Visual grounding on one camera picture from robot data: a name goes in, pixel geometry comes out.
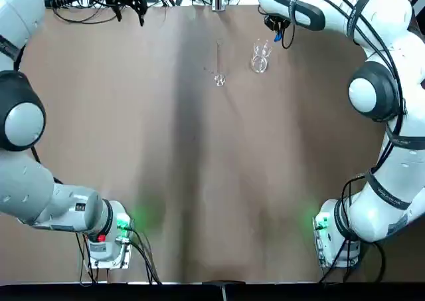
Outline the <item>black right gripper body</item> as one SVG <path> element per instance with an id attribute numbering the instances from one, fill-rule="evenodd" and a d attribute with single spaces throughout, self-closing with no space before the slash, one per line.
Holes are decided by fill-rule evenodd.
<path id="1" fill-rule="evenodd" d="M 274 16 L 274 15 L 265 15 L 264 24 L 274 32 L 284 32 L 290 25 L 290 22 L 284 18 Z"/>

